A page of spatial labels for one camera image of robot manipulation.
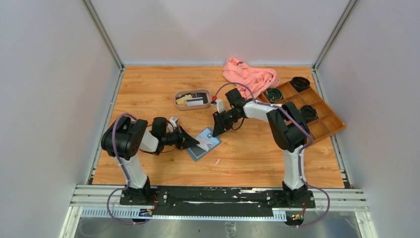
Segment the metal frame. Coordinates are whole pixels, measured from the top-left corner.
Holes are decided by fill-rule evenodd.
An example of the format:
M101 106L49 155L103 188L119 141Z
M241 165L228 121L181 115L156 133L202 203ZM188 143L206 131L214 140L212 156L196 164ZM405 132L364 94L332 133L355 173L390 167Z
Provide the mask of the metal frame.
M126 65L124 65L118 54L115 50L114 46L111 43L111 40L109 39L108 34L106 33L96 11L95 8L91 2L91 0L81 0L83 4L86 7L87 12L92 18L93 23L95 24L99 34L101 35L105 45L107 46L111 56L113 57L115 63L120 68L120 75L115 83L115 88L113 91L112 98L109 102L109 109L108 113L104 122L103 131L106 130L107 125L109 124L112 111L114 108L114 103L116 101L116 97L118 95L119 87L122 82L122 76L124 74L124 68ZM337 25L335 26L334 30L332 31L329 39L327 40L325 46L323 47L320 55L318 56L316 62L314 65L312 65L312 74L314 77L315 85L317 88L317 91L319 95L327 101L325 95L324 95L324 88L322 86L318 68L321 65L322 61L324 60L326 54L328 53L329 49L331 48L332 44L334 43L338 33L344 26L346 20L351 15L356 3L358 0L349 0L343 14L340 17L340 20L337 22ZM340 143L336 136L333 136L331 138L334 151L336 153L337 162L340 168L340 171L343 174L343 180L348 180L348 176L346 173L346 166L345 162L343 160L343 157L340 152ZM92 179L95 175L95 169L96 165L99 160L99 155L101 152L101 148L98 142L98 147L95 154L95 160L92 166L92 170L89 174L89 179ZM74 191L73 197L71 199L69 209L67 212L67 216L65 218L60 237L61 238L72 238L74 237L77 228L79 219L83 216L86 216L86 214L89 214L90 217L101 217L103 216L102 211L104 207L106 207L106 201L108 199L109 194L114 191L116 188L121 188L123 186L121 185L77 185L76 189ZM276 188L253 188L253 190L250 190L248 192L253 192L255 190L270 190L270 189L276 189ZM352 211L355 212L355 215L357 217L358 225L360 232L362 234L362 237L367 238L375 238L377 237L373 223L370 218L370 213L368 209L368 205L365 200L365 196L363 194L363 191L361 189L325 189L330 198L331 198L331 207L330 211ZM326 209L326 199L323 193L319 192L316 189L311 189L311 191L314 193L315 203L316 207L313 209L308 209L309 211L325 211ZM151 206L122 206L119 204L119 199L121 196L121 191L116 192L110 200L110 204L112 207L112 210L117 212L121 211L119 213L119 217L124 218L131 218L132 213L125 213L125 211L128 211L130 209L136 208L152 208ZM273 214L274 217L267 218L267 221L275 221L276 219L280 219L283 212L286 211L296 211L300 210L298 208L296 209L285 209L285 208L273 208ZM219 220L230 220L230 221L240 221L240 220L253 220L252 218L241 218L241 217L218 217L218 218L212 218L212 217L191 217L191 218L185 218L185 217L154 217L153 219L194 219L194 220L211 220L211 219L219 219Z

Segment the white backdrop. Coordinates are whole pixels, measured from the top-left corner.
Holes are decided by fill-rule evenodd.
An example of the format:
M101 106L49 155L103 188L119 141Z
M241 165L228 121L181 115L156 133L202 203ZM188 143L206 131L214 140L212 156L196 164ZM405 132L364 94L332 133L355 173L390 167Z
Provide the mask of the white backdrop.
M0 237L58 237L118 70L80 0L0 5Z
M348 0L92 2L125 64L312 64Z
M420 234L419 12L420 1L359 1L320 68L380 238Z

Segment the metal corner post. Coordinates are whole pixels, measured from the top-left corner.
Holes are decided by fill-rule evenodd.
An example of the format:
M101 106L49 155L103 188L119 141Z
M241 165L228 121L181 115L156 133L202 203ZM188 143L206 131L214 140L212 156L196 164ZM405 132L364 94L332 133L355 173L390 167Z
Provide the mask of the metal corner post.
M321 53L319 54L318 58L316 59L315 64L313 65L314 70L318 70L319 66L321 65L322 61L324 60L327 52L331 48L332 44L334 43L335 39L338 36L338 33L343 28L344 24L346 23L347 19L353 12L357 2L359 0L349 0L347 3L346 8L344 9L343 14L341 15L340 19L338 20L337 24L335 25L334 30L332 31L331 35L329 36L327 42L325 43L324 47L322 48Z
M124 68L124 65L121 61L121 59L118 56L118 53L112 44L108 33L106 33L106 30L104 26L101 23L101 20L99 19L99 16L92 4L91 0L81 0L83 5L86 7L87 12L89 13L94 25L96 26L96 29L98 30L100 36L102 37L102 40L104 41L106 47L109 50L109 53L111 54L112 58L114 59L115 64L118 66L120 70Z

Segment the yellow item in bin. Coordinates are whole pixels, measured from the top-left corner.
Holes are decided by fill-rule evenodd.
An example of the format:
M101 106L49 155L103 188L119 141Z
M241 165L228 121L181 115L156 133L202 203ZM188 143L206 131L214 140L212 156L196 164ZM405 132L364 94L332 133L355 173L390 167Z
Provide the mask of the yellow item in bin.
M192 99L192 98L193 98L193 95L191 95L191 94L185 95L182 98L178 98L176 100L176 104L178 106L186 106L187 105L187 99Z

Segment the pink cloth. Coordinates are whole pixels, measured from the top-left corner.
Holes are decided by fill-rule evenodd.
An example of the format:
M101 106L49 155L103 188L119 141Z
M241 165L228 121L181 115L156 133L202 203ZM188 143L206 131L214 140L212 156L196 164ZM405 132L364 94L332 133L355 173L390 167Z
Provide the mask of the pink cloth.
M235 57L227 59L227 63L223 67L223 77L229 82L247 85L255 97L258 97L267 88L276 87L280 84L280 79L278 79L277 72L274 69L252 68ZM244 98L251 98L251 94L246 88L239 85L236 88Z

